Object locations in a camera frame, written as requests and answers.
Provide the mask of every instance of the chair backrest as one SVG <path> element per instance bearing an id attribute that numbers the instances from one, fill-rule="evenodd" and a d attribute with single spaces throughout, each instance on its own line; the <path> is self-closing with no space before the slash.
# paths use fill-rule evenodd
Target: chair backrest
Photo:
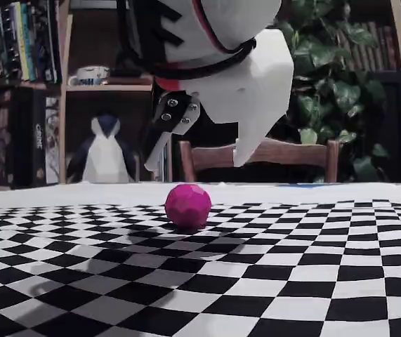
<path id="1" fill-rule="evenodd" d="M 191 148 L 180 141 L 180 154 L 185 181 L 197 181 L 197 172 L 205 169 L 233 167 L 234 145 Z M 299 145 L 266 138 L 247 163 L 269 162 L 284 165 L 311 165 L 325 169 L 325 182 L 335 183 L 338 171 L 339 143 L 330 140 L 324 145 Z"/>

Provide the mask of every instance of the mug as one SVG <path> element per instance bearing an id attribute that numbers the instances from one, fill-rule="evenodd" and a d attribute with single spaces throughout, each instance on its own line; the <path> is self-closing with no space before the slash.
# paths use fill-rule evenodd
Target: mug
<path id="1" fill-rule="evenodd" d="M 77 70 L 74 76 L 67 80 L 69 86 L 98 86 L 108 78 L 110 69 L 102 65 L 92 65 Z"/>

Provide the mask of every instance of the penguin plush toy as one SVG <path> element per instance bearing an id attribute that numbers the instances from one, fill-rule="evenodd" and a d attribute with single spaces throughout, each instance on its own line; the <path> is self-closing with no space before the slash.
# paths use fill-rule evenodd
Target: penguin plush toy
<path id="1" fill-rule="evenodd" d="M 91 121 L 93 136 L 86 140 L 67 167 L 71 183 L 124 184 L 136 181 L 136 160 L 130 147 L 117 138 L 121 124 L 110 113 Z"/>

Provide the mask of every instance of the checkered mat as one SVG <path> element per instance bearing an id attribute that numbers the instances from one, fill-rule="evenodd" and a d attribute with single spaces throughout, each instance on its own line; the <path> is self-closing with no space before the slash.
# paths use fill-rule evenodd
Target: checkered mat
<path id="1" fill-rule="evenodd" d="M 401 337 L 401 204 L 0 209 L 0 336 Z"/>

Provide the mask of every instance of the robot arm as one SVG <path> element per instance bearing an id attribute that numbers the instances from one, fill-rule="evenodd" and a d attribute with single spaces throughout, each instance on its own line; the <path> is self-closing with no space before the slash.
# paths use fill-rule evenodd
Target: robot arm
<path id="1" fill-rule="evenodd" d="M 266 30 L 281 0 L 117 0 L 125 53 L 155 75 L 157 99 L 144 145 L 157 170 L 172 133 L 206 113 L 237 122 L 235 166 L 247 162 L 288 108 L 294 64 L 283 34 Z"/>

